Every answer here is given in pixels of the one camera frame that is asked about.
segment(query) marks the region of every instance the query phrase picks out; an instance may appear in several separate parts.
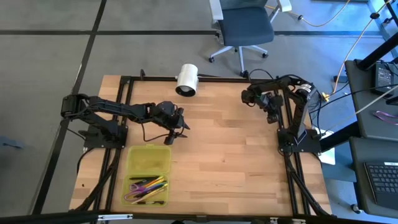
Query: yellow lid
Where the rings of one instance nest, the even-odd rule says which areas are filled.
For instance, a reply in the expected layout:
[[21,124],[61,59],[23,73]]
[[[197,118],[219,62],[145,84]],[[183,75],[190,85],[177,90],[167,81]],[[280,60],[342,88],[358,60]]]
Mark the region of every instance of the yellow lid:
[[126,174],[166,174],[170,171],[171,150],[167,146],[132,146],[127,155]]

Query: chair armrest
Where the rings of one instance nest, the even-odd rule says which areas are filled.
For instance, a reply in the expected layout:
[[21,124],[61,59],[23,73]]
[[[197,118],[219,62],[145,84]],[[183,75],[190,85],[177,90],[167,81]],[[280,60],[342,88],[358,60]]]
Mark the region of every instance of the chair armrest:
[[223,10],[221,9],[220,0],[209,0],[209,3],[213,23],[223,20]]
[[287,12],[292,10],[292,4],[289,0],[277,0],[280,11]]

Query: yellow cable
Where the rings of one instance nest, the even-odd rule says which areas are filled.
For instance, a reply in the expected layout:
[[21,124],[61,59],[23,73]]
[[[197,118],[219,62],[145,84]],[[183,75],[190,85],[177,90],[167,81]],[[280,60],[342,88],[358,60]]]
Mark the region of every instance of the yellow cable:
[[[384,3],[384,5],[381,6],[380,9],[377,10],[376,13],[379,13],[379,12],[381,11],[381,9],[383,9],[384,6],[386,6],[386,4],[389,3],[390,1],[391,1],[391,0],[387,1],[386,3]],[[365,33],[366,29],[369,27],[370,23],[372,23],[372,21],[373,21],[373,19],[371,19],[371,20],[368,22],[368,24],[366,25],[366,27],[362,30],[361,35],[358,37],[358,39],[356,40],[356,42],[354,43],[354,45],[353,45],[353,46],[351,47],[351,49],[349,50],[349,52],[348,52],[348,54],[346,55],[346,57],[344,58],[343,63],[341,64],[341,67],[340,67],[340,71],[338,72],[337,79],[336,79],[336,84],[335,84],[335,87],[334,87],[334,89],[333,89],[333,93],[332,93],[332,94],[334,94],[334,93],[336,92],[337,84],[338,84],[338,79],[339,79],[339,77],[340,77],[340,75],[341,75],[341,72],[343,71],[344,63],[346,62],[348,56],[349,56],[350,53],[353,51],[354,47],[355,47],[356,44],[359,42],[359,40],[362,38],[363,34]]]
[[[312,23],[310,23],[309,21],[307,21],[306,19],[304,19],[304,17],[302,18],[302,20],[304,21],[304,22],[306,22],[308,25],[310,25],[310,26],[313,26],[313,27],[321,27],[321,26],[324,26],[324,25],[326,25],[326,24],[328,24],[329,22],[331,22],[333,19],[335,19],[342,11],[343,11],[343,9],[348,5],[348,3],[350,2],[351,0],[347,0],[347,2],[346,2],[346,4],[329,20],[329,21],[327,21],[327,22],[325,22],[325,23],[323,23],[323,24],[320,24],[320,25],[314,25],[314,24],[312,24]],[[275,9],[274,7],[271,7],[271,6],[266,6],[267,8],[269,8],[269,9]],[[294,12],[287,12],[287,13],[289,13],[289,14],[292,14],[292,15],[295,15],[295,16],[297,16],[297,17],[300,17],[300,15],[298,15],[298,14],[296,14],[296,13],[294,13]]]

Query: keyboard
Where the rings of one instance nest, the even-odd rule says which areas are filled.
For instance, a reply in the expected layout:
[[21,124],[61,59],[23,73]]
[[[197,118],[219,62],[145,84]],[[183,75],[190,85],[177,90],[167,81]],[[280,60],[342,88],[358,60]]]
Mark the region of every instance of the keyboard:
[[375,202],[398,210],[398,162],[365,162]]

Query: black desk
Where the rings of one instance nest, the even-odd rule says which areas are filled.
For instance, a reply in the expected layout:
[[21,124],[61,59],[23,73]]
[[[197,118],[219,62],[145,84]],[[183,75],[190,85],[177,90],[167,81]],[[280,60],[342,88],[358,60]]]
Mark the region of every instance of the black desk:
[[[345,62],[346,73],[349,80],[351,92],[371,88],[371,71],[362,71],[357,68],[355,62],[348,60]],[[362,91],[352,95],[355,111],[363,108],[378,95],[370,91]],[[369,108],[357,114],[357,122],[335,132],[331,136],[321,140],[322,150],[325,151],[336,145],[344,143],[349,137],[364,137],[388,141],[398,141],[397,126],[388,124],[373,115],[375,111],[383,111],[389,114],[397,114],[398,106],[387,105],[385,100],[378,100]]]
[[364,168],[364,162],[398,161],[398,142],[375,139],[350,138],[357,183],[354,183],[359,209],[370,215],[398,218],[398,211],[378,206],[373,199],[372,190]]

